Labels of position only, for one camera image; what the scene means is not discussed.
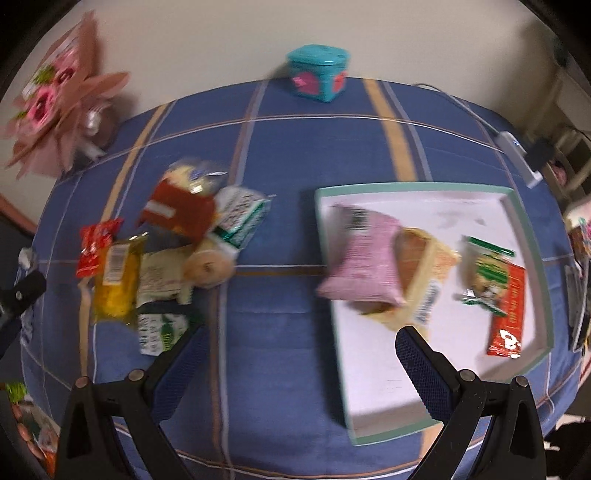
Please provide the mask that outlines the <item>small red snack packet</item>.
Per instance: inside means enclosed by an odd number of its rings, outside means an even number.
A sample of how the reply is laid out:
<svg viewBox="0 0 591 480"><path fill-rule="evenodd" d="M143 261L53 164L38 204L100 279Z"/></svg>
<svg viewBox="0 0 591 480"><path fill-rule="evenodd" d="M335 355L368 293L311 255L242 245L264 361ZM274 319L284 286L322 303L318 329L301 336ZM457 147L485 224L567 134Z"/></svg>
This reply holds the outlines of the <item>small red snack packet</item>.
<svg viewBox="0 0 591 480"><path fill-rule="evenodd" d="M103 251L111 245L121 225L122 218L106 220L80 229L81 248L76 277L93 277L101 262Z"/></svg>

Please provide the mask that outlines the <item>yellow cake packet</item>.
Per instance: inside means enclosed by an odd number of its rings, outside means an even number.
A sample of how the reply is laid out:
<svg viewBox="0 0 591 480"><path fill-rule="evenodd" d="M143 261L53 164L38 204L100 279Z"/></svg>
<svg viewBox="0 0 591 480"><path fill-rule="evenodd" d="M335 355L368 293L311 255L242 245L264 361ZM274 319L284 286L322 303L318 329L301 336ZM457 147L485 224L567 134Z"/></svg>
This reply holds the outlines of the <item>yellow cake packet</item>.
<svg viewBox="0 0 591 480"><path fill-rule="evenodd" d="M137 328L137 291L148 234L113 242L100 257L92 302L93 320Z"/></svg>

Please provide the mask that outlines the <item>long red snack packet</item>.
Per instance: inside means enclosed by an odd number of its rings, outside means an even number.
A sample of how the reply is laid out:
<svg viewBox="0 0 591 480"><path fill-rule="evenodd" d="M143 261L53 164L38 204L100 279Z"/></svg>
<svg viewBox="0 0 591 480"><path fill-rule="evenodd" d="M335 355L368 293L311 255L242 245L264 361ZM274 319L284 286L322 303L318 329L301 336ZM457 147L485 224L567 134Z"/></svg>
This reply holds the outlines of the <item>long red snack packet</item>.
<svg viewBox="0 0 591 480"><path fill-rule="evenodd" d="M500 301L505 316L492 317L487 355L517 359L522 352L527 275L513 263L508 264L508 275L507 291Z"/></svg>

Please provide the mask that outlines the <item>cream white snack packet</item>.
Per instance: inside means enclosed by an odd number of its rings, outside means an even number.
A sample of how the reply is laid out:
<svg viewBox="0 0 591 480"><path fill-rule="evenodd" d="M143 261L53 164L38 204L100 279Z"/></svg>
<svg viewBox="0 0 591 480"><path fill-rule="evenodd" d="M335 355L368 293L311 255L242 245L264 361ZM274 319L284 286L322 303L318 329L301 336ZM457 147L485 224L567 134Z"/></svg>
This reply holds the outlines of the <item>cream white snack packet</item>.
<svg viewBox="0 0 591 480"><path fill-rule="evenodd" d="M166 300L189 305L192 286L184 280L183 264L191 253L191 246L183 246L143 254L136 306Z"/></svg>

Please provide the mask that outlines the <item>dark red packet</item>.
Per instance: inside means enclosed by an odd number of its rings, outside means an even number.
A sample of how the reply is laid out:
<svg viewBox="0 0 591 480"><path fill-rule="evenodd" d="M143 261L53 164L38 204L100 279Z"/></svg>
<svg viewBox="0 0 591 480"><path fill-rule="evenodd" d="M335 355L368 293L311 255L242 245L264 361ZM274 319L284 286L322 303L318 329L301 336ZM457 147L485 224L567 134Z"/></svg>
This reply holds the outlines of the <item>dark red packet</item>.
<svg viewBox="0 0 591 480"><path fill-rule="evenodd" d="M215 200L162 179L141 210L137 225L149 223L198 244L213 226Z"/></svg>

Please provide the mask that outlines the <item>green rice cracker packet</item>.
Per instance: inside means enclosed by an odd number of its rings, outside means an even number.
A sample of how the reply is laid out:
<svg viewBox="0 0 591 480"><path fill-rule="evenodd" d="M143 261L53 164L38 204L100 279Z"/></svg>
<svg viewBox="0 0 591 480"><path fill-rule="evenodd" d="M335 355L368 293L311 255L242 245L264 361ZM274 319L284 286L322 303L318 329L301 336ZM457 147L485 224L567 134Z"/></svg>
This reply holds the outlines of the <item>green rice cracker packet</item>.
<svg viewBox="0 0 591 480"><path fill-rule="evenodd" d="M509 288L509 264L515 252L500 245L465 236L468 269L466 288L458 300L466 305L479 305L494 315L506 317L501 306Z"/></svg>

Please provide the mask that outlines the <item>round pastry packet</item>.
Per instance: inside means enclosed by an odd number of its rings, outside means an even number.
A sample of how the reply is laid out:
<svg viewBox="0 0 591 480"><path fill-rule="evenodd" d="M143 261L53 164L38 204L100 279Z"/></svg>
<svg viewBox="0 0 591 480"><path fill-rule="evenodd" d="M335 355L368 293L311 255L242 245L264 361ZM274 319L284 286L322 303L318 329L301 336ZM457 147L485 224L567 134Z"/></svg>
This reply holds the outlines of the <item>round pastry packet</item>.
<svg viewBox="0 0 591 480"><path fill-rule="evenodd" d="M184 261L183 279L197 288L211 289L231 279L235 260L217 249L195 250Z"/></svg>

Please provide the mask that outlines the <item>beige bread packet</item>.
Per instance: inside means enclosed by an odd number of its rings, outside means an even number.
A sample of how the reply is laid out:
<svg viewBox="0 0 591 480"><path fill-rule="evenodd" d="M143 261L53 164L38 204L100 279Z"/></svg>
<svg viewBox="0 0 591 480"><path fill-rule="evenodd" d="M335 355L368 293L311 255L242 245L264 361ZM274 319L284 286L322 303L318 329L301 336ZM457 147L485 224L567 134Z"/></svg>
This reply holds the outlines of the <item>beige bread packet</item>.
<svg viewBox="0 0 591 480"><path fill-rule="evenodd" d="M383 304L363 316L392 331L414 326L428 338L433 307L461 255L424 230L403 228L394 242L394 256L406 304Z"/></svg>

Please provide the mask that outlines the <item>clear bun packet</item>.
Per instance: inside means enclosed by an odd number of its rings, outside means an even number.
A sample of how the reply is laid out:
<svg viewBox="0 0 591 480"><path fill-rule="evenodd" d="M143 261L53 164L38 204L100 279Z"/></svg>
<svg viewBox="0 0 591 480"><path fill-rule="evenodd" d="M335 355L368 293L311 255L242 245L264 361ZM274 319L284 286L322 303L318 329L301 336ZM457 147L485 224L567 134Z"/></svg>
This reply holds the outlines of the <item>clear bun packet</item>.
<svg viewBox="0 0 591 480"><path fill-rule="evenodd" d="M226 176L228 172L214 162L183 158L168 167L163 174L163 180L194 195L214 195Z"/></svg>

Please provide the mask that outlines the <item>green white corn packet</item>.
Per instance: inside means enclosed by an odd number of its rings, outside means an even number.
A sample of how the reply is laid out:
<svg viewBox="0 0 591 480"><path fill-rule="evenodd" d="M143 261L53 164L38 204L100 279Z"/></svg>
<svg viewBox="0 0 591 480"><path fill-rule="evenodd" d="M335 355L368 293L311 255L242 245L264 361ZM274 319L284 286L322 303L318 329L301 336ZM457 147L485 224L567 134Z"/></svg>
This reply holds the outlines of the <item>green white corn packet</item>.
<svg viewBox="0 0 591 480"><path fill-rule="evenodd" d="M242 186L221 188L215 195L216 221L208 237L232 257L249 244L270 210L271 198Z"/></svg>

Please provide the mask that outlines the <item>pink snack packet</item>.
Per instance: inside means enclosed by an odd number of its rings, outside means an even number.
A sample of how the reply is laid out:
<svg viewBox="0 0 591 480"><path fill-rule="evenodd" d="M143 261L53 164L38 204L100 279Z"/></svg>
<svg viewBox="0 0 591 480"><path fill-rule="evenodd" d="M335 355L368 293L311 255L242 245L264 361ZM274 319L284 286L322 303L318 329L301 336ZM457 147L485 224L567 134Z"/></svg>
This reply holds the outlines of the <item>pink snack packet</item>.
<svg viewBox="0 0 591 480"><path fill-rule="evenodd" d="M398 273L394 240L400 221L390 215L353 205L337 205L344 222L344 254L318 286L322 298L332 301L406 303Z"/></svg>

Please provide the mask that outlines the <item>green white biscuit packet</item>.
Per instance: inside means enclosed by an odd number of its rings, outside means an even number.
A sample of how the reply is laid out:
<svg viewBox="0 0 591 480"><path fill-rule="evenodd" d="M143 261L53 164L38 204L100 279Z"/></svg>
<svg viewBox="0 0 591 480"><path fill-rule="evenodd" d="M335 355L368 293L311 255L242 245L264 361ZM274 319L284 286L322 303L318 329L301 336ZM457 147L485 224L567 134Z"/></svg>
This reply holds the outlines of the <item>green white biscuit packet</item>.
<svg viewBox="0 0 591 480"><path fill-rule="evenodd" d="M140 353L158 356L171 350L189 325L189 319L182 314L140 314L137 323Z"/></svg>

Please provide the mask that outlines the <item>blue plaid tablecloth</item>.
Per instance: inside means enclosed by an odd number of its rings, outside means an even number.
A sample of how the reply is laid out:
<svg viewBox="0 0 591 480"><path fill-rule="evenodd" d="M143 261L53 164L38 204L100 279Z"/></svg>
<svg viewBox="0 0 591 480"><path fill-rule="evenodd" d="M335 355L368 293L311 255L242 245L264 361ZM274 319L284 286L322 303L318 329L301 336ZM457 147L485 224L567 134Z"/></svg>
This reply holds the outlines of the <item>blue plaid tablecloth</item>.
<svg viewBox="0 0 591 480"><path fill-rule="evenodd" d="M33 241L48 282L21 354L34 401L60 420L80 374L81 227L119 217L130 235L165 169L185 156L204 158L273 203L238 275L204 295L211 360L164 423L169 440L201 479L407 478L427 446L421 435L356 447L346 432L329 306L315 296L315 191L397 181L411 166L421 181L519 194L549 282L554 347L529 380L542 427L551 429L573 402L581 370L568 348L570 245L549 187L529 188L480 118L508 128L494 112L464 112L430 90L352 79L329 103L274 80L195 94L127 121L103 161L54 187Z"/></svg>

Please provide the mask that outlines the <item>white tray with green rim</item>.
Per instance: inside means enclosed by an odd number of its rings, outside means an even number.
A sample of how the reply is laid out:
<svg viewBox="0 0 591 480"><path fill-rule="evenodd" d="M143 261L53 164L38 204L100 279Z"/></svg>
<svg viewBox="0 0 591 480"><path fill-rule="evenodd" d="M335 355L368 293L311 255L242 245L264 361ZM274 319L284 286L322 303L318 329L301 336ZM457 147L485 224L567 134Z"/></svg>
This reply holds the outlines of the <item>white tray with green rim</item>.
<svg viewBox="0 0 591 480"><path fill-rule="evenodd" d="M368 183L332 186L315 194L318 236L330 266L346 250L346 206L397 218L421 229L461 255L442 283L430 285L418 318L425 331L389 328L361 306L332 302L342 408L356 446L386 442L430 428L426 403L455 404L460 370L484 381L507 383L533 370L554 345L549 289L541 253L517 192L508 187L441 183ZM492 314L461 302L468 285L468 241L477 238L512 252L525 270L521 351L491 356Z"/></svg>

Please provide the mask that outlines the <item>pile of colourful trinkets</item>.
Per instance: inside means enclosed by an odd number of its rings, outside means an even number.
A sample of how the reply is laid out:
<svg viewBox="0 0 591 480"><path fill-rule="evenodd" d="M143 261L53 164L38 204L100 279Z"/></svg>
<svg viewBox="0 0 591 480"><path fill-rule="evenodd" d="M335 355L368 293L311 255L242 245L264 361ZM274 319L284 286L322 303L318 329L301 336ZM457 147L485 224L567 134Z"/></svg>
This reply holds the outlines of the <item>pile of colourful trinkets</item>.
<svg viewBox="0 0 591 480"><path fill-rule="evenodd" d="M590 261L590 196L571 204L563 214L575 261L581 270Z"/></svg>

